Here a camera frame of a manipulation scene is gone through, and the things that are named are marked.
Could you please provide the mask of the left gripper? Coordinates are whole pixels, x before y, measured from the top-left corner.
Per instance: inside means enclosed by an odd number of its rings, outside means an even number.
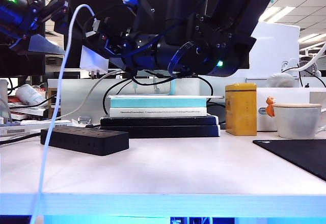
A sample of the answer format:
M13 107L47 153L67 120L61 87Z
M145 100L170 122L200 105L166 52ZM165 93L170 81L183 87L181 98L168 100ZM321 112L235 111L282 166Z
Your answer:
M5 0L5 46L16 53L65 54L65 50L40 34L48 19L43 4Z

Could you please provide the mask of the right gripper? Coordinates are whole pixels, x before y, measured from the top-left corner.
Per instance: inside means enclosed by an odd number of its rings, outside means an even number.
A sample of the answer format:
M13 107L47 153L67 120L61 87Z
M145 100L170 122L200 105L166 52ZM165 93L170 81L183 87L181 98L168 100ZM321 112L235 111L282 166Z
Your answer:
M127 71L162 70L158 48L163 34L126 32L114 35L104 32L101 37L83 38L83 69Z

